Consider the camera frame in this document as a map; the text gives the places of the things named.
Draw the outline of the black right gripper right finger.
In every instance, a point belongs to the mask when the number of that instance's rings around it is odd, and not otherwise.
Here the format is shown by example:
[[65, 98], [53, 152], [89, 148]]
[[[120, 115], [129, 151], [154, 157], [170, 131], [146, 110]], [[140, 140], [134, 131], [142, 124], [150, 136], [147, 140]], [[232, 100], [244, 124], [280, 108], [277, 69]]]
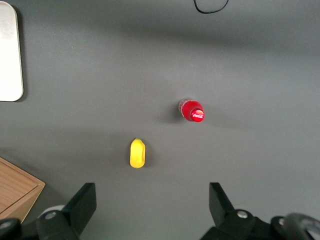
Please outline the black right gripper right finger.
[[235, 209], [218, 182], [209, 184], [209, 210], [215, 227], [215, 240], [247, 240], [255, 225], [251, 213]]

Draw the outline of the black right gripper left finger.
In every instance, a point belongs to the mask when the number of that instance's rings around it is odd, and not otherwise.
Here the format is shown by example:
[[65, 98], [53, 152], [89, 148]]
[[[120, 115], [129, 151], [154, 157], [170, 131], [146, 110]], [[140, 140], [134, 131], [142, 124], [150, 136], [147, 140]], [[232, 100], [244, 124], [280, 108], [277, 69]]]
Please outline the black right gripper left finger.
[[96, 185], [85, 183], [62, 209], [46, 210], [37, 218], [38, 238], [79, 240], [96, 208]]

